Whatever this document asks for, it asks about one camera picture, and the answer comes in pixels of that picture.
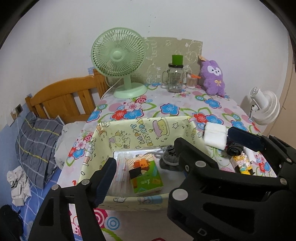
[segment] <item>glass jar handle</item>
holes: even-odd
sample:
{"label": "glass jar handle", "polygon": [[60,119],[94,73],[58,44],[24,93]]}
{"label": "glass jar handle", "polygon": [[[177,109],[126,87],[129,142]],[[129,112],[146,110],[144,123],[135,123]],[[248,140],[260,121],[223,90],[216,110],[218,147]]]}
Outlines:
{"label": "glass jar handle", "polygon": [[161,83],[164,84],[164,85],[167,85],[168,84],[168,71],[169,70],[167,69],[167,70],[165,70],[163,72],[163,74],[166,72],[166,76],[165,77],[163,76],[163,74],[161,76]]}

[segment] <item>fan stand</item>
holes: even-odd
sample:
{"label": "fan stand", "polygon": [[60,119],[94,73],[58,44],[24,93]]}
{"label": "fan stand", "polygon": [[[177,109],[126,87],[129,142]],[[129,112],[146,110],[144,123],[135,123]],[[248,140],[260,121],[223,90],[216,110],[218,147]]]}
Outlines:
{"label": "fan stand", "polygon": [[141,83],[131,82],[131,76],[123,77],[124,84],[117,87],[114,92],[114,97],[118,99],[131,99],[141,96],[147,92],[145,85]]}

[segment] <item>white fan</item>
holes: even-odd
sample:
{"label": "white fan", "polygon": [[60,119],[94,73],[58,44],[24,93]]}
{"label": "white fan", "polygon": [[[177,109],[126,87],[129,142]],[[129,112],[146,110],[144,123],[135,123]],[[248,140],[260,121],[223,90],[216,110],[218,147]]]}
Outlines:
{"label": "white fan", "polygon": [[252,115],[253,121],[258,125],[265,126],[273,122],[279,114],[279,100],[271,91],[261,91],[254,87],[250,91],[251,99],[255,102],[258,110]]}

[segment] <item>black bag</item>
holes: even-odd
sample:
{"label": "black bag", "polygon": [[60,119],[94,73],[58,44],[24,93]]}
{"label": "black bag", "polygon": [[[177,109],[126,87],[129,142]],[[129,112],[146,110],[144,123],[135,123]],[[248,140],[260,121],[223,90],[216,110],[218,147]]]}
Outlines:
{"label": "black bag", "polygon": [[19,213],[20,211],[15,212],[10,205],[0,208],[0,240],[20,240],[24,231]]}

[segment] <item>screw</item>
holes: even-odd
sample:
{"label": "screw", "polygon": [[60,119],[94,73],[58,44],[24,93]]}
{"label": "screw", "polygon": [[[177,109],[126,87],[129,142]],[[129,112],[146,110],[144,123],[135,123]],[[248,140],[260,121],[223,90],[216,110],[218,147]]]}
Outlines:
{"label": "screw", "polygon": [[206,166],[206,163],[205,163],[204,161],[197,161],[197,162],[195,163],[195,165],[196,165],[197,167],[205,167],[205,166]]}
{"label": "screw", "polygon": [[54,184],[53,186],[52,186],[52,190],[57,190],[59,188],[59,185],[58,184]]}
{"label": "screw", "polygon": [[288,183],[287,183],[287,180],[284,179],[284,178],[281,178],[279,181],[280,181],[281,184],[283,184],[283,185],[287,185],[287,184],[288,184]]}
{"label": "screw", "polygon": [[177,201],[183,201],[188,197],[188,192],[184,189],[176,189],[172,193],[172,197]]}
{"label": "screw", "polygon": [[81,181],[81,184],[82,184],[82,185],[87,185],[87,184],[89,184],[89,180],[88,180],[88,179],[83,179],[83,180]]}

